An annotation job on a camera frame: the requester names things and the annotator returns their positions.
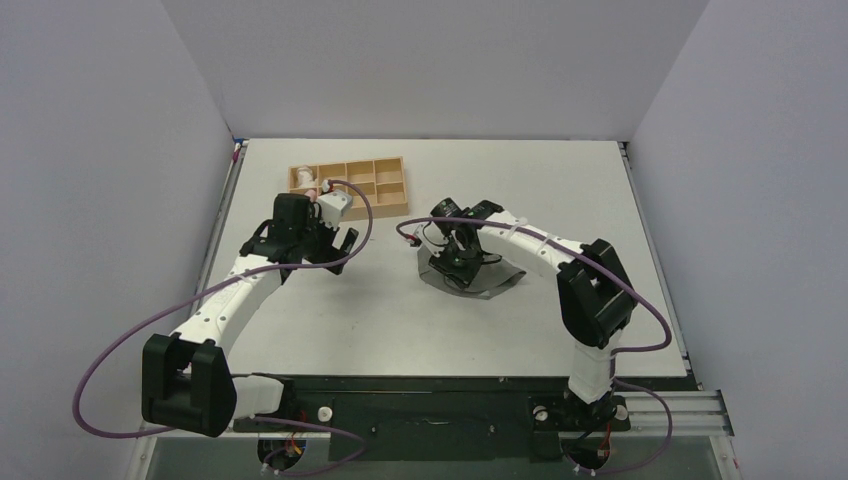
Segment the grey beige underwear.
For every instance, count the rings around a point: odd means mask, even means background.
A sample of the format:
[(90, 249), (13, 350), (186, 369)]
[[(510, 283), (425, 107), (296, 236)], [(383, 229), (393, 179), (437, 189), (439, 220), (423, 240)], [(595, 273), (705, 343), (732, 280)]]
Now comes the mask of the grey beige underwear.
[(489, 300), (515, 287), (527, 272), (506, 260), (482, 264), (478, 270), (445, 273), (436, 268), (426, 249), (417, 252), (417, 270), (426, 285), (452, 296)]

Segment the wooden compartment tray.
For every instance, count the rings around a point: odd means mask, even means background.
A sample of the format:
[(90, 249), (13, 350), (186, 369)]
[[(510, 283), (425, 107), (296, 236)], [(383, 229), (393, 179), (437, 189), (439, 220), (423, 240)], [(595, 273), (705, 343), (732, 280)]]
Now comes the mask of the wooden compartment tray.
[[(295, 187), (295, 170), (301, 166), (309, 166), (313, 169), (316, 177), (315, 187)], [(299, 165), (288, 168), (287, 187), (292, 193), (305, 194), (308, 190), (318, 190), (325, 180), (344, 180), (359, 188), (369, 201), (375, 219), (402, 217), (409, 214), (405, 166), (402, 157)]]

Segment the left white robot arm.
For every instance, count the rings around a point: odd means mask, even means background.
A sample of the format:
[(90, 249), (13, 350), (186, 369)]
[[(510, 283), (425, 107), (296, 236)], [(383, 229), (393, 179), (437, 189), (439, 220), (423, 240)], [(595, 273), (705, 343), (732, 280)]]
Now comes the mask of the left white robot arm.
[(281, 193), (272, 215), (240, 247), (221, 288), (169, 335), (154, 334), (142, 350), (141, 413), (152, 424), (209, 437), (259, 415), (272, 429), (291, 427), (298, 402), (267, 375), (235, 375), (228, 354), (254, 314), (294, 268), (317, 266), (338, 275), (358, 238), (334, 245), (353, 197), (329, 190), (315, 199)]

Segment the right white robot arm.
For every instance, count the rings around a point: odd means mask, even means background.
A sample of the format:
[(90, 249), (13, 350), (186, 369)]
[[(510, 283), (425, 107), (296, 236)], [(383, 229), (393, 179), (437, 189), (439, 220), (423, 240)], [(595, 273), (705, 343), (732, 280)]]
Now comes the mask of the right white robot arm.
[(594, 267), (624, 274), (612, 246), (552, 235), (488, 200), (461, 209), (446, 198), (430, 214), (415, 234), (430, 254), (430, 270), (447, 287), (472, 296), (496, 295), (529, 272), (555, 283), (562, 322), (575, 341), (564, 413), (578, 427), (592, 425), (612, 391), (612, 351), (636, 306)]

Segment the white rolled underwear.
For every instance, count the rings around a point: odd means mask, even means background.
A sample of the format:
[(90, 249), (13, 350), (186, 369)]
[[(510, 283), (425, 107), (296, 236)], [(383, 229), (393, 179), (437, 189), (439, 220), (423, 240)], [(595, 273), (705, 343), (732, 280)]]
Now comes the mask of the white rolled underwear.
[(313, 188), (316, 186), (316, 177), (313, 169), (309, 166), (301, 166), (295, 170), (296, 188)]

